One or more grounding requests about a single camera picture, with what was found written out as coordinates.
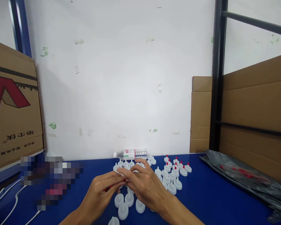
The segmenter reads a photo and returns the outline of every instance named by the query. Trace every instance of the brown cardboard panel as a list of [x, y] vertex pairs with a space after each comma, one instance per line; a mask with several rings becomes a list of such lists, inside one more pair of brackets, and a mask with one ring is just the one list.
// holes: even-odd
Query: brown cardboard panel
[[202, 153], [209, 149], [209, 138], [205, 139], [191, 139], [190, 153]]
[[42, 149], [34, 62], [0, 43], [0, 168]]
[[231, 155], [232, 157], [237, 158], [238, 160], [281, 182], [281, 163], [224, 141], [220, 142], [220, 152]]
[[0, 168], [20, 160], [43, 149], [42, 136], [0, 147]]
[[221, 140], [281, 163], [281, 137], [222, 126]]
[[36, 77], [33, 59], [0, 43], [0, 67]]
[[209, 138], [211, 92], [192, 92], [190, 138]]
[[281, 55], [224, 76], [224, 91], [281, 81]]
[[193, 77], [192, 92], [211, 92], [212, 77]]
[[222, 121], [281, 131], [281, 82], [224, 91]]

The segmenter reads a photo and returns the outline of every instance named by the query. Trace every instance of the blurred object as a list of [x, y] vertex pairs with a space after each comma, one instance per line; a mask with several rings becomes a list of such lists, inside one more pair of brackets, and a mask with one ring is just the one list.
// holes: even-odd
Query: blurred object
[[281, 221], [281, 183], [220, 152], [207, 150], [206, 155], [200, 158], [232, 183], [258, 197], [273, 209], [273, 214], [267, 218], [268, 222], [275, 224]]
[[62, 157], [21, 157], [21, 185], [41, 184], [45, 187], [41, 199], [36, 200], [38, 211], [57, 205], [81, 173], [82, 163], [63, 162]]

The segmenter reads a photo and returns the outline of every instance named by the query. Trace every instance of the plastic bottle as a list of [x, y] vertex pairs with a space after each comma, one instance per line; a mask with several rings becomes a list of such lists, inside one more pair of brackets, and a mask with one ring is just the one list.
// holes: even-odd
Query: plastic bottle
[[121, 160], [148, 159], [148, 152], [147, 149], [125, 149], [120, 152], [114, 152], [113, 157]]

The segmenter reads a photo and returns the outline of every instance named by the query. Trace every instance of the metal pole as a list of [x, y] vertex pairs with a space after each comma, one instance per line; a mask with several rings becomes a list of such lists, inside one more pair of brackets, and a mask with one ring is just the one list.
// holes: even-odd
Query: metal pole
[[214, 49], [212, 65], [212, 100], [210, 117], [209, 149], [219, 151], [220, 124], [216, 121], [222, 119], [223, 73], [226, 39], [227, 18], [222, 17], [222, 12], [228, 10], [228, 0], [216, 0], [214, 16]]

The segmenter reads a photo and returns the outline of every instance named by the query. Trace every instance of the finger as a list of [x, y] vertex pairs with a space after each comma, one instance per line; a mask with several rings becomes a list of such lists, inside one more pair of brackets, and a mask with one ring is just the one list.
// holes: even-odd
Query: finger
[[145, 167], [146, 167], [146, 169], [151, 168], [151, 167], [149, 166], [147, 160], [145, 160], [145, 159], [136, 159], [135, 161], [138, 162], [138, 163], [140, 162], [140, 163], [144, 164]]
[[108, 192], [106, 192], [105, 197], [110, 201], [112, 198], [113, 194], [118, 190], [120, 187], [126, 185], [125, 182], [117, 183], [114, 186], [112, 186]]
[[106, 174], [97, 176], [97, 180], [100, 181], [100, 180], [105, 180], [105, 179], [108, 179], [111, 177], [120, 177], [120, 176], [121, 176], [121, 174], [117, 173], [116, 171], [111, 171]]
[[117, 168], [116, 170], [127, 177], [129, 180], [131, 180], [135, 185], [141, 184], [135, 173], [133, 173], [131, 170], [127, 170], [125, 168]]
[[143, 167], [141, 167], [140, 165], [138, 164], [135, 164], [133, 167], [131, 167], [130, 169], [132, 172], [137, 170], [139, 173], [145, 173], [145, 174], [148, 174], [148, 172], [146, 171], [146, 169], [144, 169]]
[[101, 180], [101, 181], [99, 181], [100, 182], [100, 188], [104, 189], [104, 188], [109, 187], [111, 185], [121, 183], [121, 182], [125, 181], [126, 179], [127, 179], [126, 177], [120, 176], [120, 177], [111, 177], [111, 178], [108, 178], [108, 179], [105, 179], [105, 180]]

